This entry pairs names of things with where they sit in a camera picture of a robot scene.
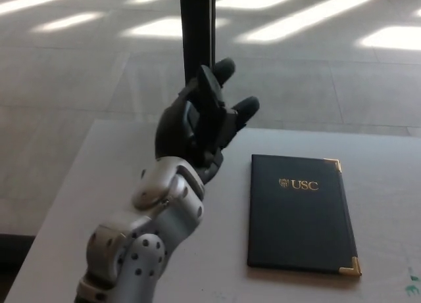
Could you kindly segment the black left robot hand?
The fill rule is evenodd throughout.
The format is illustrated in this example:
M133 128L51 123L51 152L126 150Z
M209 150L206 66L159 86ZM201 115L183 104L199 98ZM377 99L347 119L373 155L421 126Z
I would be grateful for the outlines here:
M236 105L226 105L222 88L233 76L231 58L214 68L201 65L196 75L167 107L155 135L155 156L175 156L187 161L203 183L219 171L225 149L260 108L259 100L247 97Z

